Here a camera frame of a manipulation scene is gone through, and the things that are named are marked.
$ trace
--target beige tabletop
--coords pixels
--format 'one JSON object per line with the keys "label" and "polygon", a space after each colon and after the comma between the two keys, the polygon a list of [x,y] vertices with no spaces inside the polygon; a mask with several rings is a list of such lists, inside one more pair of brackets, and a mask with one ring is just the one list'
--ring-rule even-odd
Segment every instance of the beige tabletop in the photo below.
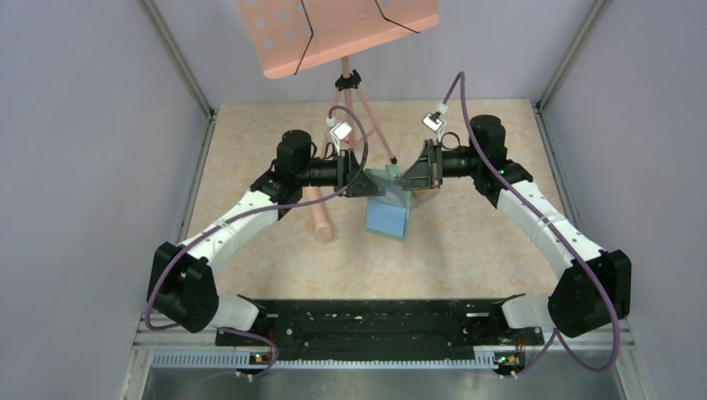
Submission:
{"label": "beige tabletop", "polygon": [[[433,133],[421,119],[439,101],[372,102],[400,167]],[[521,163],[561,210],[528,100],[468,101],[471,116],[493,114],[506,127],[509,158]],[[319,144],[327,103],[223,106],[193,212],[189,235],[207,227],[248,191],[275,157],[282,134],[303,129]],[[360,104],[354,109],[371,126]],[[459,101],[450,101],[448,130],[465,144]],[[360,149],[357,154],[360,160]],[[368,168],[388,161],[376,137]],[[331,189],[323,189],[323,194]],[[251,298],[484,298],[550,293],[557,279],[523,232],[474,189],[471,178],[445,179],[441,193],[410,213],[405,243],[365,231],[366,199],[327,202],[334,242],[314,238],[309,210],[295,209],[251,239],[217,276],[221,293]]]}

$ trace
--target pink panel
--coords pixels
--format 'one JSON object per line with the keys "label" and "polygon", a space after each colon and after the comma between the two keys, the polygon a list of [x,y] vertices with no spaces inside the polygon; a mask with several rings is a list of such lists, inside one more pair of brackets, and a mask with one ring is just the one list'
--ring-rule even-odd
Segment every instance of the pink panel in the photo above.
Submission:
{"label": "pink panel", "polygon": [[[294,73],[309,40],[300,1],[236,1],[265,76],[275,79]],[[416,31],[439,22],[437,0],[378,1],[387,18]],[[314,37],[300,71],[414,34],[384,20],[375,0],[304,0],[304,6]]]}

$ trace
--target wall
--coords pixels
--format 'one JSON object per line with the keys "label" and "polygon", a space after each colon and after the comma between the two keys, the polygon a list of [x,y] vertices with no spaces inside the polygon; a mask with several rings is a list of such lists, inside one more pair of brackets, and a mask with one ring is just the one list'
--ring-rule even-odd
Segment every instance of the wall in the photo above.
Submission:
{"label": "wall", "polygon": [[205,118],[136,1],[0,3],[0,398],[115,398]]}
{"label": "wall", "polygon": [[658,398],[704,398],[707,2],[613,2],[547,112],[584,230],[634,264]]}
{"label": "wall", "polygon": [[[539,99],[592,3],[441,0],[437,27],[357,54],[352,65],[373,99],[441,98],[460,69],[470,97]],[[235,0],[156,4],[214,106],[332,100],[335,62],[275,81],[263,75]]]}

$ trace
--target tripod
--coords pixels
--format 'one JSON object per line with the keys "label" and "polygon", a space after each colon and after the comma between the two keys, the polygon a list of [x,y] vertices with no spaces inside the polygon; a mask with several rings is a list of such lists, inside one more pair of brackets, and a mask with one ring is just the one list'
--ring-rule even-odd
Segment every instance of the tripod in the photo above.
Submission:
{"label": "tripod", "polygon": [[[364,90],[360,87],[361,84],[361,76],[359,73],[354,69],[353,71],[351,70],[351,64],[348,59],[348,56],[342,57],[341,58],[341,77],[336,80],[336,92],[334,93],[333,97],[333,105],[338,105],[341,101],[341,92],[343,92],[343,102],[346,108],[349,110],[354,110],[354,100],[353,100],[353,95],[351,93],[351,89],[356,90],[356,94],[359,96],[359,100],[361,101],[361,104],[363,104],[364,109],[366,110],[366,114],[368,114],[369,119],[371,120],[371,123],[373,124],[374,128],[371,129],[370,131],[367,131],[368,138],[370,138],[378,134],[380,141],[383,143],[383,146],[385,147],[385,151],[388,153],[388,158],[390,158],[390,162],[395,164],[398,163],[398,159],[393,155],[393,151],[390,149],[390,146],[388,145],[388,140],[386,140],[385,135],[383,135],[383,130],[380,128],[380,124],[378,122],[378,119],[376,118],[373,109],[371,109],[371,106],[369,104],[369,100],[366,97],[366,93]],[[346,119],[348,121],[348,124],[351,125],[352,131],[351,133],[348,134],[348,137],[342,140],[342,142],[348,144],[350,148],[355,148],[358,146],[360,143],[363,142],[363,137],[360,139],[356,139],[356,130],[357,130],[357,125],[354,123],[354,121],[351,121],[350,117],[346,116]],[[322,140],[322,146],[318,148],[318,156],[320,158],[326,157],[326,148],[327,148],[327,143],[329,141],[329,128],[327,128],[324,131],[323,135],[323,140]],[[317,187],[305,187],[304,188],[304,197],[305,200],[316,200],[318,198],[322,197],[322,193],[319,191]],[[312,210],[312,219],[314,220],[314,236],[322,243],[329,243],[333,241],[333,227],[331,222],[329,221],[327,217],[326,210],[324,209],[324,205],[322,203],[320,204],[314,204],[309,208]]]}

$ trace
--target white wall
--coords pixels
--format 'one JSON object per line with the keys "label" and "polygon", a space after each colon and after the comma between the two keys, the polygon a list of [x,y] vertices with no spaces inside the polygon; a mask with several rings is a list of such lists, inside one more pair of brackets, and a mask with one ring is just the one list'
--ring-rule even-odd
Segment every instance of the white wall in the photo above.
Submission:
{"label": "white wall", "polygon": [[658,398],[704,398],[707,2],[613,2],[549,106],[584,230],[634,265]]}
{"label": "white wall", "polygon": [[204,129],[138,2],[0,2],[0,398],[117,396]]}
{"label": "white wall", "polygon": [[[335,62],[275,81],[263,75],[235,0],[156,3],[215,107],[332,100]],[[357,54],[352,65],[374,99],[440,98],[461,69],[469,96],[539,99],[592,3],[440,0],[437,27]]]}

